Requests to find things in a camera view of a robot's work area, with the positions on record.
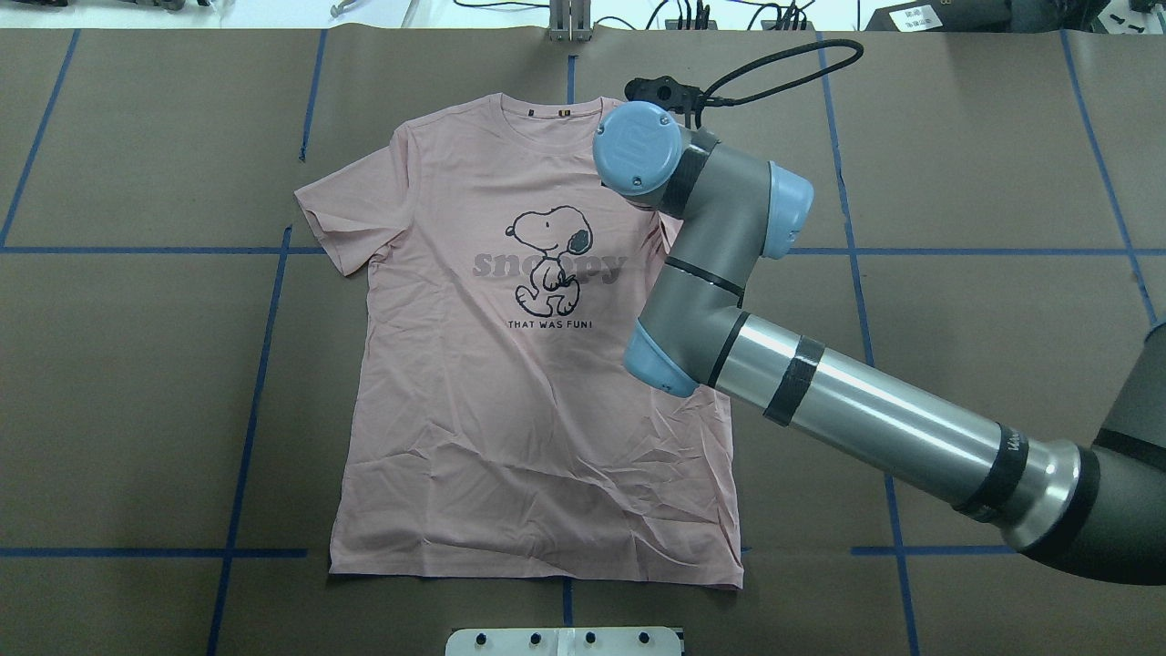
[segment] pink t-shirt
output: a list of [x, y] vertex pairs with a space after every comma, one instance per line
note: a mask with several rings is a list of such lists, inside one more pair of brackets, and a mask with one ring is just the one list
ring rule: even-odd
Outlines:
[[487, 96], [296, 191], [368, 262], [332, 572], [740, 587], [728, 400], [621, 365], [667, 242], [599, 184], [617, 104]]

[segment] snoopy graphic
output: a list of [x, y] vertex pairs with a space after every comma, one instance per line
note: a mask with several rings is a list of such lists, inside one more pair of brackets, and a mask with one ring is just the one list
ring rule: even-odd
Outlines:
[[580, 302], [580, 282], [574, 274], [567, 274], [560, 258], [591, 249], [591, 226], [583, 212], [570, 205], [524, 212], [506, 227], [506, 235], [542, 253], [539, 263], [531, 268], [531, 285], [519, 284], [514, 289], [518, 304], [535, 316], [570, 313]]

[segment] shirt neckline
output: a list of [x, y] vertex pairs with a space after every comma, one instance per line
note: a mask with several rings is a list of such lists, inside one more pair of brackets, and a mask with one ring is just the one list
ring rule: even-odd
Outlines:
[[[540, 105], [512, 98], [505, 93], [494, 93], [490, 98], [490, 114], [494, 124], [501, 131], [501, 135], [524, 148], [536, 150], [550, 155], [563, 155], [575, 153], [590, 153], [591, 140], [595, 136], [593, 127], [599, 126], [599, 119], [614, 107], [616, 101], [611, 98], [599, 97], [585, 103], [573, 103], [567, 105]], [[564, 112], [569, 112], [573, 118], [593, 117], [592, 129], [586, 131], [583, 136], [574, 141], [550, 141], [535, 139], [522, 134], [511, 124], [514, 120], [564, 118]]]

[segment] gray robot arm tube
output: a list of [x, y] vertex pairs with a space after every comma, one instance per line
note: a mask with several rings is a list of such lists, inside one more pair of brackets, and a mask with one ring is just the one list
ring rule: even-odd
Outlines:
[[[1166, 466], [1154, 467], [1166, 453], [1166, 392], [1115, 407], [1139, 417], [1136, 431], [1129, 419], [1109, 431], [1132, 443], [1044, 444], [750, 315], [740, 301], [752, 267], [788, 249], [808, 211], [808, 183], [635, 105], [600, 124], [597, 167], [630, 202], [683, 227], [635, 326], [625, 358], [632, 374], [679, 396], [703, 383], [750, 402], [999, 527], [1014, 549], [1054, 567], [1166, 583]], [[1145, 389], [1157, 376], [1161, 387], [1166, 353], [1145, 358], [1157, 368], [1139, 365], [1131, 386]], [[1159, 418], [1150, 428], [1147, 414]]]

